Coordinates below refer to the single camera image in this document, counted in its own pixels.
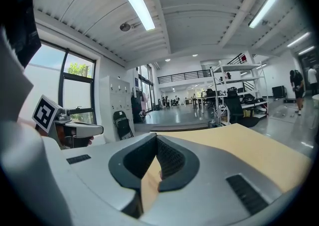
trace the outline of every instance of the folding chair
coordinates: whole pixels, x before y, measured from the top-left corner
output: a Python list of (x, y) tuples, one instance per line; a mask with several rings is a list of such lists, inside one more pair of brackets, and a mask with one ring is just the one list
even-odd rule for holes
[(122, 138), (128, 134), (131, 135), (130, 137), (134, 137), (130, 128), (129, 120), (126, 117), (125, 112), (123, 111), (115, 112), (113, 114), (113, 121), (114, 121), (114, 125), (116, 126), (118, 130), (120, 140), (122, 140)]

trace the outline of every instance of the black vent grille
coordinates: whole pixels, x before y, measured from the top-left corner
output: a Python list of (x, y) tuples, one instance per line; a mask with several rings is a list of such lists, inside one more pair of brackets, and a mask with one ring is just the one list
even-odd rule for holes
[(81, 162), (81, 161), (84, 161), (84, 160), (88, 160), (90, 158), (91, 157), (89, 155), (85, 154), (85, 155), (69, 158), (69, 159), (66, 159), (66, 160), (67, 160), (67, 162), (69, 164), (74, 164), (74, 163), (78, 163), (78, 162)]
[(268, 206), (268, 203), (241, 175), (228, 177), (226, 181), (250, 215), (254, 215)]

